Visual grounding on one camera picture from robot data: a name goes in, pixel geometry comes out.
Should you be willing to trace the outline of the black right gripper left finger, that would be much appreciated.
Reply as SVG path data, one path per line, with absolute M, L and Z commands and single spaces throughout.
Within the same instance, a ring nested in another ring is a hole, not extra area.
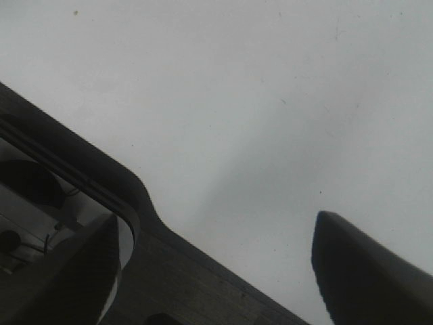
M 99 324 L 119 278 L 118 220 L 103 215 L 1 283 L 1 323 Z

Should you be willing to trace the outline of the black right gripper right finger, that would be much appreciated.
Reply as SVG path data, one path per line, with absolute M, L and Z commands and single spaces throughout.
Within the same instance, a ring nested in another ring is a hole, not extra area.
M 317 214 L 311 263 L 334 324 L 432 323 L 432 275 L 337 213 Z

